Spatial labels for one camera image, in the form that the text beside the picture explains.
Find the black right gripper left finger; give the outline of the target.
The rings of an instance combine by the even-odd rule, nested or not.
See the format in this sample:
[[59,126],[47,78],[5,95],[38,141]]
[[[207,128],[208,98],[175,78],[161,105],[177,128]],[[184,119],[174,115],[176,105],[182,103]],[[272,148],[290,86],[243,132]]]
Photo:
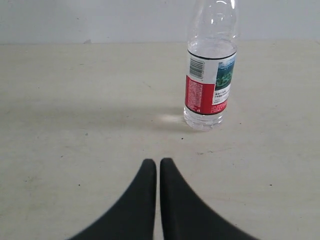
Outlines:
[[157,196],[157,167],[145,159],[122,196],[72,240],[152,240]]

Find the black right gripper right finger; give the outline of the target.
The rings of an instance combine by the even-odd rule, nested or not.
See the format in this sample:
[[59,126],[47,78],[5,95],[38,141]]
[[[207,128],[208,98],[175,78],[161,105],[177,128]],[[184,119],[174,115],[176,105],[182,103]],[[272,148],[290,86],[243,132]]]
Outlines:
[[171,158],[159,166],[162,232],[165,240],[255,240],[212,210],[188,185]]

